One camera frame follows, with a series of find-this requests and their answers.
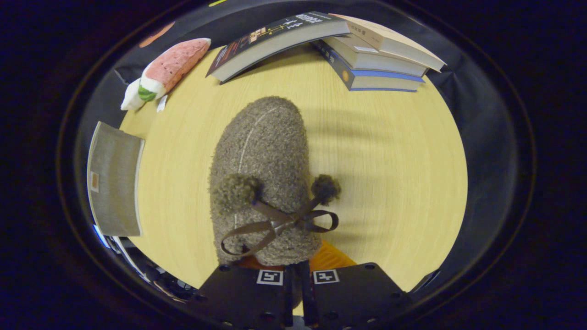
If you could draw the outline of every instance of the gray notebook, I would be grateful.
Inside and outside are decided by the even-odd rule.
[[[137,202],[144,140],[98,122],[87,158],[87,193],[104,235],[141,236]]]

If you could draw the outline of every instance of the orange object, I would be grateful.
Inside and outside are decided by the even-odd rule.
[[[169,31],[169,29],[171,29],[171,27],[175,24],[175,22],[171,22],[168,25],[166,25],[163,29],[161,29],[161,31],[155,33],[154,35],[148,37],[147,39],[143,40],[140,44],[139,44],[139,48],[143,48],[146,46],[151,45],[151,43],[155,40],[157,40],[157,38],[159,38],[160,36],[164,35],[165,32]]]
[[[332,244],[322,240],[322,247],[318,253],[310,259],[310,271],[331,270],[354,266],[357,263],[346,254],[335,248]]]
[[[310,259],[310,271],[331,270],[334,268],[354,266],[356,264],[356,262],[347,257],[346,254],[342,253],[332,244],[322,240],[322,246],[320,250],[318,250],[318,253],[316,253],[312,259]],[[253,268],[256,270],[284,270],[284,266],[263,266],[259,263],[254,255],[244,257],[237,263],[237,265],[240,267]]]

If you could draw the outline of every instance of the green stripe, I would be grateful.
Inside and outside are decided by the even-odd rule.
[[[144,87],[139,85],[139,97],[141,98],[141,100],[143,100],[145,102],[149,102],[149,101],[154,100],[156,96],[157,96],[157,93],[151,92],[150,90],[145,89]]]

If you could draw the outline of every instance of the pom-pom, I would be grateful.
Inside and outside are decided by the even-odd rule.
[[[252,176],[229,174],[212,190],[212,202],[221,215],[248,207],[258,197],[261,183]]]
[[[333,177],[320,174],[312,184],[312,194],[320,199],[324,206],[328,205],[333,198],[339,198],[340,184]]]

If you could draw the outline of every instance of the blue book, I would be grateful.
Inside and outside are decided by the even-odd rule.
[[[403,75],[401,73],[353,70],[345,60],[339,56],[327,43],[322,40],[312,42],[322,56],[330,63],[338,76],[349,90],[401,90],[415,92],[424,79]]]

